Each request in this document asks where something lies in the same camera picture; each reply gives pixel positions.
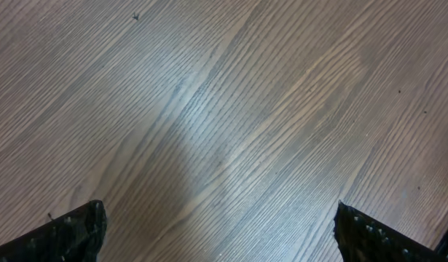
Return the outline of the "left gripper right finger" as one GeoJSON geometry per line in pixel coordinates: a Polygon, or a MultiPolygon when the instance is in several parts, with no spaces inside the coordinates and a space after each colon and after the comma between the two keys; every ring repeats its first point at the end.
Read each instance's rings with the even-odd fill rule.
{"type": "Polygon", "coordinates": [[[373,219],[365,213],[338,203],[334,216],[334,238],[348,262],[434,262],[448,261],[419,242],[373,219]]]}

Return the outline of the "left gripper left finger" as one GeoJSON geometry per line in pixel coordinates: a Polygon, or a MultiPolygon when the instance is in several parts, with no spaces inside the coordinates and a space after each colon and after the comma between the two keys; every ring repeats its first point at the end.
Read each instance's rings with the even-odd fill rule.
{"type": "Polygon", "coordinates": [[[0,262],[96,262],[106,230],[104,205],[92,200],[0,245],[0,262]]]}

